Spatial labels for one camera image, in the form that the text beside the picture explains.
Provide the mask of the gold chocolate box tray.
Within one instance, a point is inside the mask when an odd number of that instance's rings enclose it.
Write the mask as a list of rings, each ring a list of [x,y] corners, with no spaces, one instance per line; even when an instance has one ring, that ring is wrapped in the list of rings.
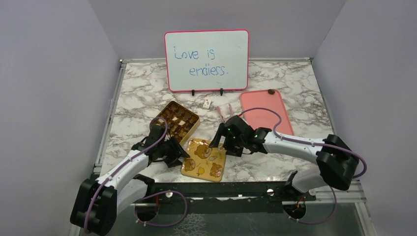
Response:
[[[183,146],[200,125],[200,117],[176,101],[170,101],[157,117],[166,120],[168,136]]]

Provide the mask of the silver tin lid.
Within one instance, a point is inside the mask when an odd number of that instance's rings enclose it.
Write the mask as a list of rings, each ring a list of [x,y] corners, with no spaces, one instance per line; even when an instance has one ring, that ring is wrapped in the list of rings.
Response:
[[[186,149],[189,157],[184,159],[180,170],[182,175],[212,182],[221,181],[225,169],[226,150],[222,143],[215,148],[209,147],[209,144],[209,141],[203,139],[190,139]]]

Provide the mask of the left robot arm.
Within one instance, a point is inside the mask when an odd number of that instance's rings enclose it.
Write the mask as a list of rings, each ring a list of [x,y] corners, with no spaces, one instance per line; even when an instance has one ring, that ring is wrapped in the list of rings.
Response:
[[[85,233],[105,236],[113,227],[118,214],[135,201],[157,200],[161,194],[178,194],[176,190],[154,193],[154,180],[135,176],[155,160],[162,158],[169,164],[185,156],[183,148],[174,139],[166,140],[167,122],[150,126],[149,135],[135,144],[128,155],[113,169],[95,180],[85,179],[70,215],[70,223],[84,229]]]

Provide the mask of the pink silicone tongs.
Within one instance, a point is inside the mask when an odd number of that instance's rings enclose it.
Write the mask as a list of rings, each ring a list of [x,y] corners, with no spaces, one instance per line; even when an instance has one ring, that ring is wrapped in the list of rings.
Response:
[[[227,103],[226,105],[216,106],[216,111],[219,114],[220,120],[222,123],[225,123],[229,118],[235,115],[235,112],[231,103]]]

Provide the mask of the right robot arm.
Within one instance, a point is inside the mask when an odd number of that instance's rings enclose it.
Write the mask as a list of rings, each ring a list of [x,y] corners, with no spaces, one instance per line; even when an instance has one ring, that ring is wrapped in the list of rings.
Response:
[[[307,139],[278,133],[274,129],[253,129],[240,116],[221,123],[209,144],[217,148],[224,137],[223,148],[229,155],[240,157],[244,149],[253,153],[277,153],[314,164],[314,167],[293,172],[284,186],[284,195],[296,200],[311,189],[330,186],[348,190],[356,178],[361,158],[336,135],[324,139]]]

